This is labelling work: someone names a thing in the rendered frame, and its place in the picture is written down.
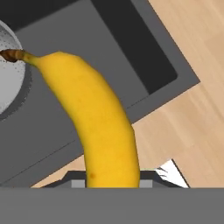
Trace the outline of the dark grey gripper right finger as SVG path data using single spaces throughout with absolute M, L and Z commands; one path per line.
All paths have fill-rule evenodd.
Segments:
M 140 171 L 140 188 L 174 187 L 173 183 L 162 180 L 155 171 Z

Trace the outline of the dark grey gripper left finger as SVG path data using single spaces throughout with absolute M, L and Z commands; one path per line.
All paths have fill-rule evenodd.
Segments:
M 54 187 L 85 188 L 86 172 L 68 171 L 62 179 L 56 180 L 45 186 L 45 188 L 54 188 Z

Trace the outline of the yellow banana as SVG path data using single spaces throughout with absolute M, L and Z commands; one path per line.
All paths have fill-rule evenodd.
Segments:
M 123 105 L 102 75 L 67 52 L 37 57 L 2 50 L 9 62 L 36 67 L 77 130 L 84 150 L 88 188 L 138 188 L 140 167 L 135 132 Z

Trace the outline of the grey metal colander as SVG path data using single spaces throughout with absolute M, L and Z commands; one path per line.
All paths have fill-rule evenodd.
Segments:
M 0 51 L 23 47 L 13 30 L 0 20 Z M 14 114 L 24 103 L 32 86 L 32 74 L 23 61 L 10 63 L 0 56 L 0 121 Z

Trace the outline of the white paper with black print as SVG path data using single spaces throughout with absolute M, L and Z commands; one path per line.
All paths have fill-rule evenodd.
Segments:
M 168 181 L 182 188 L 190 187 L 173 159 L 166 161 L 164 164 L 156 168 L 155 172 L 162 180 Z

